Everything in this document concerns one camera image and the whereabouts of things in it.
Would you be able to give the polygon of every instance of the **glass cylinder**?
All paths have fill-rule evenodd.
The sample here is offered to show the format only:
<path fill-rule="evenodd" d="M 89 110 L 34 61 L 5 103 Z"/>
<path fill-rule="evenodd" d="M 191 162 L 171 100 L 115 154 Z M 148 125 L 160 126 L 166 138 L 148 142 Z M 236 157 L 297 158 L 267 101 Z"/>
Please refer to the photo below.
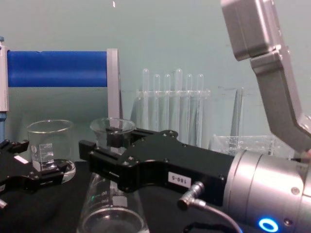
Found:
<path fill-rule="evenodd" d="M 122 154 L 130 144 L 133 122 L 115 118 L 91 123 L 98 147 Z M 124 193 L 115 182 L 93 173 L 78 233 L 148 233 L 138 192 Z"/>
<path fill-rule="evenodd" d="M 63 183 L 76 172 L 72 159 L 72 128 L 68 120 L 43 120 L 27 127 L 33 167 L 38 171 L 51 170 L 66 162 Z"/>

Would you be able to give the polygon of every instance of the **robotic arm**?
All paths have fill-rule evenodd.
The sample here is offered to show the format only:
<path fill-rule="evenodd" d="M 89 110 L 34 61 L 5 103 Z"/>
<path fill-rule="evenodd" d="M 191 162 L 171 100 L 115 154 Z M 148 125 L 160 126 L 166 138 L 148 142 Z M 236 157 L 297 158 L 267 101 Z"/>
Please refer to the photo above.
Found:
<path fill-rule="evenodd" d="M 274 2 L 221 3 L 236 59 L 251 60 L 272 133 L 299 153 L 309 151 L 311 117 L 301 110 Z M 184 194 L 178 201 L 181 209 L 211 210 L 208 202 L 265 232 L 310 232 L 311 166 L 250 151 L 232 157 L 184 145 L 176 137 L 173 131 L 136 130 L 122 156 L 81 141 L 80 157 L 89 161 L 92 172 L 117 182 L 125 192 L 163 186 Z M 123 146 L 121 138 L 108 141 Z M 231 221 L 228 215 L 223 216 Z"/>

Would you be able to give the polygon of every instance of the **black table surface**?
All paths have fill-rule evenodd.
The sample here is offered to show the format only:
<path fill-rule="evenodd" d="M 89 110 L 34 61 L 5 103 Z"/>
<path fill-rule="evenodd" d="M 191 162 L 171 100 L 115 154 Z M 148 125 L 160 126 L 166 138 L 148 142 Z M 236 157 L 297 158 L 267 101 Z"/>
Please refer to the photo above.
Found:
<path fill-rule="evenodd" d="M 88 163 L 77 162 L 76 167 L 75 177 L 65 184 L 44 188 L 34 194 L 10 192 L 2 195 L 1 199 L 9 206 L 0 212 L 0 233 L 76 233 L 91 175 Z M 176 202 L 181 195 L 173 191 L 146 187 L 139 193 L 151 233 L 181 233 L 185 226 L 195 221 L 228 226 L 213 213 L 194 209 L 180 211 Z M 250 232 L 255 231 L 244 229 L 244 233 Z"/>

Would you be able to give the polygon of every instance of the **blue led ring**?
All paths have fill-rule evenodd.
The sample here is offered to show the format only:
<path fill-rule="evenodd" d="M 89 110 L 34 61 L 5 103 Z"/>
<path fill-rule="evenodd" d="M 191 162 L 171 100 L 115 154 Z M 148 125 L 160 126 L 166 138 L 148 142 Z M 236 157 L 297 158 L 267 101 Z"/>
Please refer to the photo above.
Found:
<path fill-rule="evenodd" d="M 266 232 L 277 232 L 278 225 L 275 221 L 269 218 L 263 218 L 259 221 L 259 226 Z"/>

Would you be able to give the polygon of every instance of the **light blue wall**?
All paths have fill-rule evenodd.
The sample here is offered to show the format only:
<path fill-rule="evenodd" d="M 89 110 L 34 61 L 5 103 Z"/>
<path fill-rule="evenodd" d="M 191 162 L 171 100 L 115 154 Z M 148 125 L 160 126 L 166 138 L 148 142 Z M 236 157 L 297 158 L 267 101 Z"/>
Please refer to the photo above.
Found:
<path fill-rule="evenodd" d="M 276 0 L 292 53 L 302 105 L 311 113 L 311 22 L 308 0 Z M 248 61 L 232 54 L 220 0 L 1 0 L 0 34 L 11 50 L 120 49 L 124 118 L 129 118 L 141 71 L 203 73 L 213 94 L 213 132 L 230 132 L 235 89 L 247 94 L 244 135 L 269 132 Z M 27 137 L 25 126 L 47 117 L 71 119 L 76 140 L 91 139 L 91 120 L 106 116 L 106 92 L 88 89 L 11 89 L 8 138 Z"/>

